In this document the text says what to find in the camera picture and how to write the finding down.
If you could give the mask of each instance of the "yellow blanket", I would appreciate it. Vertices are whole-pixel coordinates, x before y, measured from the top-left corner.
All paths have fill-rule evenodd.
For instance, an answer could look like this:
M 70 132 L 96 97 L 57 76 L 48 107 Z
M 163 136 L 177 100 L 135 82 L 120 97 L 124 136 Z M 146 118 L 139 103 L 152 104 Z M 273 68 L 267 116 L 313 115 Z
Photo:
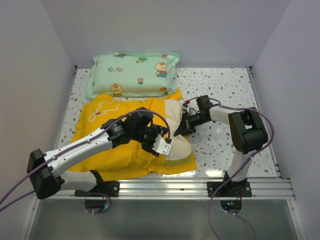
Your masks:
M 182 94 L 179 89 L 177 93 L 165 98 L 152 97 L 144 101 L 121 101 L 107 94 L 99 95 L 83 107 L 72 142 L 89 135 L 109 119 L 116 119 L 140 107 L 166 117 L 165 99 L 179 100 L 181 97 Z M 165 127 L 164 122 L 157 116 L 153 117 L 153 123 Z M 139 142 L 132 140 L 128 144 L 91 156 L 69 170 L 75 172 L 97 170 L 104 181 L 115 181 L 142 177 L 151 172 L 178 174 L 197 169 L 193 153 L 189 158 L 188 161 L 184 161 L 184 164 L 166 165 L 166 156 L 155 157 L 142 150 Z

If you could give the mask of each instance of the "speckled white floor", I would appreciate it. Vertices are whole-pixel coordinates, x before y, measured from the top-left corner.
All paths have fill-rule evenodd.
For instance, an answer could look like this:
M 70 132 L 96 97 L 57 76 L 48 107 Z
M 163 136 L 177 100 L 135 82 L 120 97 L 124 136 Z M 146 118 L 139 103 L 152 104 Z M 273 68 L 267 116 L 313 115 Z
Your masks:
M 64 118 L 58 147 L 70 143 L 81 109 L 90 99 L 86 98 L 86 88 L 91 69 L 78 69 L 72 93 Z M 176 84 L 181 89 L 183 99 L 209 95 L 230 107 L 256 107 L 254 92 L 245 68 L 177 68 Z M 145 178 L 221 178 L 229 168 L 234 146 L 230 128 L 223 123 L 206 123 L 197 127 L 190 136 L 197 162 L 197 170 L 174 175 L 149 174 Z M 259 153 L 253 160 L 248 177 L 277 177 L 269 149 Z

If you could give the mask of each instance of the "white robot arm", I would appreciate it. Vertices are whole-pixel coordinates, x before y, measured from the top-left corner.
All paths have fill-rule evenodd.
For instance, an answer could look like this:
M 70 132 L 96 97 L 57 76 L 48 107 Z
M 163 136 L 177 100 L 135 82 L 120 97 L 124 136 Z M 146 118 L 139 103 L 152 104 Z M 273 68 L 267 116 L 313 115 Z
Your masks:
M 163 139 L 168 129 L 156 124 L 148 126 L 153 114 L 146 111 L 129 115 L 125 121 L 109 120 L 91 134 L 56 150 L 42 153 L 40 149 L 30 154 L 27 172 L 47 162 L 45 167 L 29 178 L 38 199 L 48 198 L 62 190 L 101 192 L 104 181 L 96 170 L 87 172 L 67 171 L 70 167 L 102 151 L 134 140 L 142 149 L 158 156 L 168 156 L 170 139 Z
M 196 132 L 196 126 L 210 121 L 230 125 L 231 138 L 235 147 L 235 152 L 231 166 L 225 172 L 223 179 L 223 182 L 225 182 L 239 171 L 254 151 L 260 150 L 263 145 L 268 142 L 267 131 L 260 115 L 254 109 L 251 110 L 251 108 L 247 108 L 246 110 L 237 111 L 224 108 L 220 104 L 213 104 L 210 102 L 210 98 L 207 95 L 197 97 L 196 102 L 199 111 L 194 115 L 188 112 L 188 104 L 190 101 L 187 100 L 183 104 L 185 112 L 182 114 L 182 121 L 174 135 L 190 135 Z M 251 162 L 252 160 L 250 160 L 231 179 L 231 181 L 229 181 L 224 189 L 220 191 L 224 197 L 236 195 L 241 192 L 243 188 L 247 188 L 247 173 Z

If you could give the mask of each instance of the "glass panel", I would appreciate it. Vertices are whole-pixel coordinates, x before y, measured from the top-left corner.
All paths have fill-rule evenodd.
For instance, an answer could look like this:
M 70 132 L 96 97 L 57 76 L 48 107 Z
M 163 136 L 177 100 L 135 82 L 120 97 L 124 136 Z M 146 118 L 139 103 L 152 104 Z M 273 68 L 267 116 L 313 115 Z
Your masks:
M 45 199 L 39 204 L 31 240 L 212 240 L 207 200 L 113 199 L 106 213 L 85 212 L 83 199 Z M 212 221 L 225 240 L 251 240 L 241 219 L 214 201 Z M 252 222 L 259 240 L 296 240 L 286 200 L 243 201 L 240 214 Z

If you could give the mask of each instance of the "green pillow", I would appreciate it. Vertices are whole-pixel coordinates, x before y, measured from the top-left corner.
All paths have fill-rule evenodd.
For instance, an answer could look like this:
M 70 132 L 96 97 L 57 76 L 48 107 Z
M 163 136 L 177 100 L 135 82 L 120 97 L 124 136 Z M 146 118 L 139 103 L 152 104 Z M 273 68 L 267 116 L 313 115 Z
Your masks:
M 178 53 L 115 53 L 94 60 L 87 97 L 154 97 L 177 91 Z

